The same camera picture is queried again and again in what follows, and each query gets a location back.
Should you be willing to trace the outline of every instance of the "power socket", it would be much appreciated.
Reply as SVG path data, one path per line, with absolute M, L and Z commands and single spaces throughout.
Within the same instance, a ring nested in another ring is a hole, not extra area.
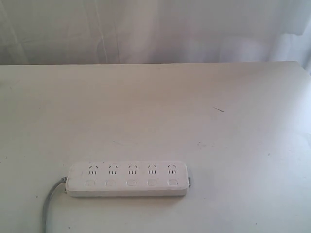
M 78 162 L 66 191 L 72 197 L 182 196 L 189 185 L 181 161 Z

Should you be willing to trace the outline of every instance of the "white desk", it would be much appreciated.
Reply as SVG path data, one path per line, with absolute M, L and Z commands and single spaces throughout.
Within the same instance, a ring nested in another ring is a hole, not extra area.
M 309 233 L 311 78 L 294 62 L 0 67 L 0 232 L 39 232 L 75 161 L 151 159 L 188 164 L 185 197 L 58 192 L 48 231 Z

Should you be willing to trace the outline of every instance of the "power strip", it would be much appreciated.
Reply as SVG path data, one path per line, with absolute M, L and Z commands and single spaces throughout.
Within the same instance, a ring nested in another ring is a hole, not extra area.
M 189 185 L 180 161 L 78 162 L 66 191 L 72 197 L 182 196 Z

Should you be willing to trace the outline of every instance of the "switch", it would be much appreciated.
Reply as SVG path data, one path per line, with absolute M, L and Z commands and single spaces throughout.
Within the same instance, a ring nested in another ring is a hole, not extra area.
M 135 186 L 136 185 L 136 181 L 135 180 L 128 180 L 126 182 L 127 186 Z
M 114 186 L 116 182 L 114 180 L 106 181 L 106 186 Z
M 169 180 L 169 185 L 176 186 L 176 185 L 178 185 L 178 182 L 177 182 L 177 180 Z
M 156 180 L 148 180 L 148 186 L 156 186 Z
M 91 187 L 95 185 L 95 181 L 86 181 L 86 186 Z

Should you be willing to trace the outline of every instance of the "power cord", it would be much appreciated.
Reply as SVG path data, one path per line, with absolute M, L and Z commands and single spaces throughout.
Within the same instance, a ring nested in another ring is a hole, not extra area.
M 42 210 L 42 233 L 47 232 L 47 217 L 48 217 L 48 209 L 49 209 L 49 204 L 52 199 L 53 193 L 55 189 L 62 183 L 66 183 L 67 177 L 61 178 L 54 186 L 50 189 L 47 197 L 45 198 L 44 204 L 43 204 L 43 210 Z

